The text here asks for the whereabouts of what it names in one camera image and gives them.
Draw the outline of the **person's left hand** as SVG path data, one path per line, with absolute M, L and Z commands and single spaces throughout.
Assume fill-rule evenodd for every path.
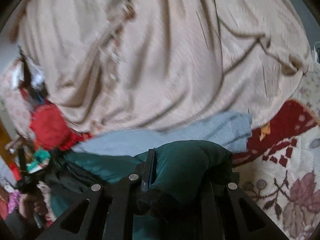
M 45 216 L 48 209 L 41 190 L 37 188 L 33 193 L 22 194 L 18 211 L 29 224 L 35 224 L 34 213 Z

